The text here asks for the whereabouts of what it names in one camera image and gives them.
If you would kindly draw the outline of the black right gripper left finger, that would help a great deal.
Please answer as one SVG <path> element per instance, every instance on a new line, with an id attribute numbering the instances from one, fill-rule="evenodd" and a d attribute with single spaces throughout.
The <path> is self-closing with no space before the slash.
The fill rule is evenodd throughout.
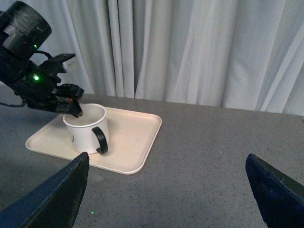
<path id="1" fill-rule="evenodd" d="M 86 190 L 89 156 L 83 152 L 0 212 L 2 228 L 71 228 Z"/>

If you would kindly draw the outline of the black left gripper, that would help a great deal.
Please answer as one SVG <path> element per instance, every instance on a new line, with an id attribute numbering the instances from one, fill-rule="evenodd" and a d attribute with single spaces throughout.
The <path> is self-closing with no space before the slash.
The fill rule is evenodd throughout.
<path id="1" fill-rule="evenodd" d="M 10 87 L 30 108 L 81 117 L 83 111 L 77 98 L 82 97 L 84 90 L 74 84 L 59 85 L 61 79 L 57 76 L 75 64 L 76 55 L 46 56 L 48 59 L 39 66 L 30 61 Z"/>

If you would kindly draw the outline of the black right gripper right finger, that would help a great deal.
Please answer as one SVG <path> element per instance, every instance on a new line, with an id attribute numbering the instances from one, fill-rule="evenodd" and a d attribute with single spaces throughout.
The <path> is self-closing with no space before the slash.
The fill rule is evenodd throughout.
<path id="1" fill-rule="evenodd" d="M 304 226 L 304 186 L 254 154 L 246 173 L 263 221 L 269 228 Z"/>

